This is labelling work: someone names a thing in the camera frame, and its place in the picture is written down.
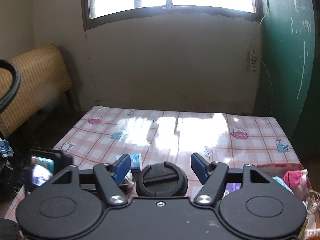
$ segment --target table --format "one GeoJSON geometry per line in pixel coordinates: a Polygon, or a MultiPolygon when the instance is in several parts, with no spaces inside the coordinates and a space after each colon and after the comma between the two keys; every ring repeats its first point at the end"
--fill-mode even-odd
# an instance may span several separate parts
{"type": "MultiPolygon", "coordinates": [[[[273,117],[224,113],[189,113],[119,109],[94,106],[57,143],[74,156],[79,169],[112,163],[116,155],[140,153],[142,166],[172,162],[189,182],[187,196],[194,198],[202,185],[191,170],[193,152],[209,162],[232,168],[246,163],[300,163],[288,138],[273,117]]],[[[24,198],[20,190],[5,218],[15,221],[15,209],[24,198]]]]}

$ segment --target wall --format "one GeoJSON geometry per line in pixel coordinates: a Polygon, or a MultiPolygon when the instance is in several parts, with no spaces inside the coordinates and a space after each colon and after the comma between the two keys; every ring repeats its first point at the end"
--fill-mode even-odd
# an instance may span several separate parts
{"type": "MultiPolygon", "coordinates": [[[[291,138],[306,101],[315,50],[312,0],[269,0],[263,24],[263,61],[274,90],[272,116],[291,138]]],[[[272,94],[261,71],[254,115],[267,115],[272,94]]]]}
{"type": "Polygon", "coordinates": [[[35,48],[32,0],[0,0],[0,58],[10,59],[35,48]]]}
{"type": "Polygon", "coordinates": [[[62,50],[83,110],[253,111],[259,72],[248,69],[247,51],[255,22],[178,12],[85,32],[81,0],[34,0],[33,25],[36,46],[62,50]]]}
{"type": "MultiPolygon", "coordinates": [[[[320,0],[314,0],[314,7],[320,8],[320,0]]],[[[296,151],[299,159],[304,167],[308,168],[308,164],[318,165],[319,152],[320,152],[320,119],[319,115],[319,102],[320,102],[320,14],[316,16],[316,44],[315,44],[315,57],[311,75],[308,95],[303,106],[298,124],[292,135],[292,146],[296,151]]]]}

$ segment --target electrical outlet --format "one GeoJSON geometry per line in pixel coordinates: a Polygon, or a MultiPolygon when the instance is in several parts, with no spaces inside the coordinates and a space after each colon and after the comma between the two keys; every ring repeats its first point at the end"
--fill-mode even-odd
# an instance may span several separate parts
{"type": "Polygon", "coordinates": [[[250,49],[250,70],[256,71],[258,67],[258,57],[254,49],[250,49]]]}

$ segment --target metal bolt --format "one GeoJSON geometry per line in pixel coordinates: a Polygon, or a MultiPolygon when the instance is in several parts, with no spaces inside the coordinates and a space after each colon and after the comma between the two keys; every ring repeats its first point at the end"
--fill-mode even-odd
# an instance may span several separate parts
{"type": "Polygon", "coordinates": [[[157,206],[158,207],[164,207],[165,203],[163,201],[159,201],[159,202],[157,202],[157,206]]]}
{"type": "Polygon", "coordinates": [[[125,199],[122,196],[114,195],[110,198],[110,201],[114,204],[121,204],[125,201],[125,199]]]}
{"type": "Polygon", "coordinates": [[[212,197],[208,195],[200,195],[199,197],[197,197],[197,201],[201,204],[208,204],[212,201],[212,197]]]}

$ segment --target purple box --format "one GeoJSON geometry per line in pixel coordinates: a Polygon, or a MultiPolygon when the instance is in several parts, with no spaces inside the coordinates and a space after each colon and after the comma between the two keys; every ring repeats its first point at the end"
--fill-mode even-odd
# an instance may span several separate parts
{"type": "Polygon", "coordinates": [[[226,190],[223,194],[223,197],[225,197],[231,192],[239,190],[240,188],[241,188],[241,183],[227,183],[226,190]]]}

